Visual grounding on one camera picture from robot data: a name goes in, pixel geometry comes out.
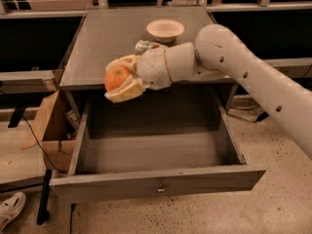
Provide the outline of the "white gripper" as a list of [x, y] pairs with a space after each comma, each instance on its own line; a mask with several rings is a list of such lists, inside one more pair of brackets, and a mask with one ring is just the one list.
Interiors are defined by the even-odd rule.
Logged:
[[131, 100], [141, 96], [147, 88], [161, 90], [171, 86], [172, 81], [168, 74], [165, 61], [165, 50], [156, 48], [144, 52], [141, 56], [128, 55], [110, 62], [105, 70], [114, 66], [124, 66], [139, 78], [129, 75], [117, 89], [106, 92], [104, 96], [116, 103]]

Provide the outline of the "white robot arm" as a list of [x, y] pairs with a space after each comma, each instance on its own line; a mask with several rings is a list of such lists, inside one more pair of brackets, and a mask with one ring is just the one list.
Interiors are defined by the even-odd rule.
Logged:
[[312, 158], [312, 93], [255, 56], [227, 27], [204, 26], [193, 43], [145, 49], [105, 67], [105, 97], [112, 102], [177, 82], [229, 76]]

